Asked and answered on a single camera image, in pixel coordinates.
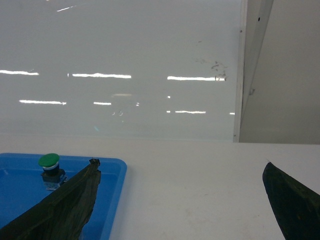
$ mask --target glossy wall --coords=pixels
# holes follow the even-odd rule
[[[0,20],[0,134],[233,140],[241,0],[6,0]]]

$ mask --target green button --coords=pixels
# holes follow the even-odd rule
[[[40,157],[38,164],[41,167],[49,168],[55,165],[59,161],[59,155],[56,153],[49,153]]]

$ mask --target white wall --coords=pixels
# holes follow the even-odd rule
[[[0,20],[0,133],[233,140],[241,0],[7,1]],[[127,78],[73,76],[95,73]]]

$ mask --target blue tray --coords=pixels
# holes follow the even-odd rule
[[[48,196],[38,165],[39,154],[0,154],[0,228]],[[68,179],[89,165],[92,157],[60,156]],[[101,182],[90,221],[83,227],[84,240],[108,240],[124,184],[127,165],[116,158],[98,158]]]

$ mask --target table surface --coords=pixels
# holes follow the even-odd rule
[[[263,185],[271,161],[320,193],[320,146],[1,135],[0,152],[110,157],[128,169],[111,240],[284,239]]]

